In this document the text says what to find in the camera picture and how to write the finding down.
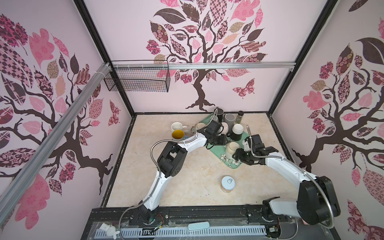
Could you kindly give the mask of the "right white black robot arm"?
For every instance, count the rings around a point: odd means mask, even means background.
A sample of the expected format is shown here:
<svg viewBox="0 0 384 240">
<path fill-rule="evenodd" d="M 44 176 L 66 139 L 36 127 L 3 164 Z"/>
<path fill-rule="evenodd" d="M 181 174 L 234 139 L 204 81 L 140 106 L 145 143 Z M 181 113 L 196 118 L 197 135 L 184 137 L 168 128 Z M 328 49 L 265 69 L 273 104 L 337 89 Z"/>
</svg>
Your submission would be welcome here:
<svg viewBox="0 0 384 240">
<path fill-rule="evenodd" d="M 332 181 L 316 176 L 288 160 L 274 147 L 266 147 L 259 135 L 245 138 L 243 146 L 235 150 L 232 158 L 246 165 L 267 166 L 297 190 L 295 200 L 274 197 L 263 201 L 262 214 L 266 220 L 284 215 L 302 219 L 309 225 L 320 224 L 328 229 L 335 225 L 335 217 L 341 214 Z"/>
</svg>

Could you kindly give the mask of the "green floral tray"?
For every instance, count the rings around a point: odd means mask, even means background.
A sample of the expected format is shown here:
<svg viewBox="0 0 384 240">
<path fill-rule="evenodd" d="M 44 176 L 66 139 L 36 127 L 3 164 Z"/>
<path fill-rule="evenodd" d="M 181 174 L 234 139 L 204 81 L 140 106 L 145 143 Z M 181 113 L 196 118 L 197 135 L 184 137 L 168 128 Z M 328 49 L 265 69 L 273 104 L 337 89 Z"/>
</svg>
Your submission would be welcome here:
<svg viewBox="0 0 384 240">
<path fill-rule="evenodd" d="M 211 121 L 211 118 L 213 117 L 213 113 L 210 114 L 208 117 L 204 118 L 203 120 L 200 121 L 200 123 L 204 123 L 205 125 L 208 125 L 208 123 Z M 223 130 L 221 132 L 221 134 L 226 134 L 228 132 L 228 130 Z M 235 141 L 241 148 L 244 148 L 244 145 L 243 145 L 243 141 L 245 140 L 245 138 L 247 138 L 249 136 L 248 133 L 246 132 L 243 132 L 242 134 L 242 137 L 239 141 Z M 233 140 L 231 138 L 228 138 L 227 137 L 227 141 L 228 143 L 229 142 L 233 142 Z M 234 159 L 231 159 L 231 158 L 227 158 L 226 156 L 226 147 L 227 145 L 224 145 L 224 146 L 212 146 L 212 145 L 208 145 L 208 148 L 209 150 L 223 163 L 225 164 L 227 167 L 231 168 L 231 169 L 236 169 L 238 168 L 240 165 L 241 165 L 241 162 L 240 160 L 238 161 L 235 161 Z"/>
</svg>

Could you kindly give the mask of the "white ribbed-bottom mug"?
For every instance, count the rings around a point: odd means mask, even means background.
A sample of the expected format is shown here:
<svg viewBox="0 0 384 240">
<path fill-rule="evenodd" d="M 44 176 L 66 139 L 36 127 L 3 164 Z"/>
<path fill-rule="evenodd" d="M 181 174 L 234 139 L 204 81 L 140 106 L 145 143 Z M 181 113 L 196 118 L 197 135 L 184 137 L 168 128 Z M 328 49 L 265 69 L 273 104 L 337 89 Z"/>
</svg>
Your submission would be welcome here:
<svg viewBox="0 0 384 240">
<path fill-rule="evenodd" d="M 171 130 L 172 130 L 172 132 L 177 131 L 177 130 L 181 130 L 181 131 L 186 133 L 189 131 L 189 128 L 180 122 L 174 122 L 171 124 Z"/>
</svg>

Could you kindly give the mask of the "orange cream scalloped mug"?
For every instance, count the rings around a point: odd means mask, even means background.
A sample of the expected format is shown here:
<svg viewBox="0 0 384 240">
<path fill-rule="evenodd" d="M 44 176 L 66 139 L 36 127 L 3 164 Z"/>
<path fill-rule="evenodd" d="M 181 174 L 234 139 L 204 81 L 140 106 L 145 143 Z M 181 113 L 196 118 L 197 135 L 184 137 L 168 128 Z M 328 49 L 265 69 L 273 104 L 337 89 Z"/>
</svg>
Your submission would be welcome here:
<svg viewBox="0 0 384 240">
<path fill-rule="evenodd" d="M 172 132 L 172 139 L 174 141 L 183 141 L 186 139 L 185 132 L 183 130 L 174 130 Z"/>
</svg>

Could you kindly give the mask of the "cream speckled mug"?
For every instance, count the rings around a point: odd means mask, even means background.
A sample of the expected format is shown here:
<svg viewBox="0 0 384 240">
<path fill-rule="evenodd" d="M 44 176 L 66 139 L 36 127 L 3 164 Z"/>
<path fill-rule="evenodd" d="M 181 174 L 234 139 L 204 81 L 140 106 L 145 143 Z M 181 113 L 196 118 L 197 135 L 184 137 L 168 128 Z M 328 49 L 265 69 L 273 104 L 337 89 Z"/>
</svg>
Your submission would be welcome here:
<svg viewBox="0 0 384 240">
<path fill-rule="evenodd" d="M 233 155 L 235 154 L 236 150 L 240 148 L 240 145 L 236 142 L 230 142 L 226 146 L 225 150 L 225 156 L 229 160 L 233 160 Z"/>
</svg>

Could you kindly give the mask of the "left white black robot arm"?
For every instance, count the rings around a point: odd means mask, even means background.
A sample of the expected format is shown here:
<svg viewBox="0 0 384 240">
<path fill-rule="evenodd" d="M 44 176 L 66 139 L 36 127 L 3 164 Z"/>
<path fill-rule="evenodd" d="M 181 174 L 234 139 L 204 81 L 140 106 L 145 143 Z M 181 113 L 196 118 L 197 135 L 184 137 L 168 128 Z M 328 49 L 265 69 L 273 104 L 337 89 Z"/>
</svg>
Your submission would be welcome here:
<svg viewBox="0 0 384 240">
<path fill-rule="evenodd" d="M 222 123 L 211 120 L 208 125 L 196 130 L 193 136 L 185 140 L 162 140 L 155 143 L 150 150 L 150 157 L 156 165 L 157 174 L 149 193 L 141 202 L 140 211 L 150 214 L 159 207 L 169 181 L 181 171 L 189 153 L 202 147 L 224 146 L 228 141 L 222 133 L 223 129 Z M 155 159 L 153 150 L 160 143 L 166 145 L 160 156 Z"/>
</svg>

